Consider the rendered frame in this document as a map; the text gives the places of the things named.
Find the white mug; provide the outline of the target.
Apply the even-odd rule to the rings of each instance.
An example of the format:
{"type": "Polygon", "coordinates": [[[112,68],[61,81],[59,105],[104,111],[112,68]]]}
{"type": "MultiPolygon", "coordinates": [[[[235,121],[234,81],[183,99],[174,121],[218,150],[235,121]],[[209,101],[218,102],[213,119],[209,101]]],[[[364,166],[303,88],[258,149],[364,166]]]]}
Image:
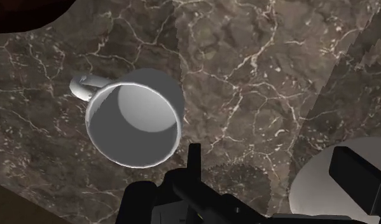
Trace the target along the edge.
{"type": "Polygon", "coordinates": [[[69,88],[88,103],[85,127],[92,144],[116,164],[154,167],[179,146],[184,95],[179,83],[163,71],[137,69],[114,81],[77,74],[69,88]]]}

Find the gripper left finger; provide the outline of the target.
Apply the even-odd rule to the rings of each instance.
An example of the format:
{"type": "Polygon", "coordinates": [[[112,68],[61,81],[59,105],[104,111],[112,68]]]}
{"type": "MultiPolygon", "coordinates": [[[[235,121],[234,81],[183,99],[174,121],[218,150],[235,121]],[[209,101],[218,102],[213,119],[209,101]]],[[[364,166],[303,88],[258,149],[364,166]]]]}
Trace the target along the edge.
{"type": "Polygon", "coordinates": [[[168,171],[160,186],[136,181],[123,193],[115,224],[264,224],[265,217],[233,195],[201,181],[201,144],[188,147],[187,166],[168,171]]]}

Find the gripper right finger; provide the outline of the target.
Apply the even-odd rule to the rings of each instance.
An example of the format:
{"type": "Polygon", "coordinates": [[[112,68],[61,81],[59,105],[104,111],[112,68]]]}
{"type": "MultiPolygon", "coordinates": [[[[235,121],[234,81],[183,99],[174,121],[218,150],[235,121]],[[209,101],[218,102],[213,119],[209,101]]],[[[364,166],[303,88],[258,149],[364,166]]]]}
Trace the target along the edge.
{"type": "Polygon", "coordinates": [[[381,170],[346,146],[334,147],[329,175],[368,215],[381,224],[381,170]]]}

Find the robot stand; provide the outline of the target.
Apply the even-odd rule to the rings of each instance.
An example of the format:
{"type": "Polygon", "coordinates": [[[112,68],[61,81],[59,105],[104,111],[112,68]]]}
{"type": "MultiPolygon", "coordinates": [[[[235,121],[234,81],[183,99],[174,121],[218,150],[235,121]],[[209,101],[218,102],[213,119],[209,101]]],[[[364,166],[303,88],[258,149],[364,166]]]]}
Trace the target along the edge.
{"type": "Polygon", "coordinates": [[[39,29],[62,16],[76,0],[0,0],[0,34],[39,29]]]}

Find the white round plate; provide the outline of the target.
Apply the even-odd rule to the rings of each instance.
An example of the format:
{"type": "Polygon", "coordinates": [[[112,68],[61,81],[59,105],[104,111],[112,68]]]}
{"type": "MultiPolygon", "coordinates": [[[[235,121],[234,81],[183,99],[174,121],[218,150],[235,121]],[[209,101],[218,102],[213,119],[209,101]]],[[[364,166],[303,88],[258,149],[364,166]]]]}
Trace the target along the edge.
{"type": "Polygon", "coordinates": [[[379,216],[366,214],[329,175],[334,147],[346,146],[381,170],[381,137],[360,137],[330,146],[310,159],[296,175],[289,192],[292,213],[340,215],[367,224],[379,216]]]}

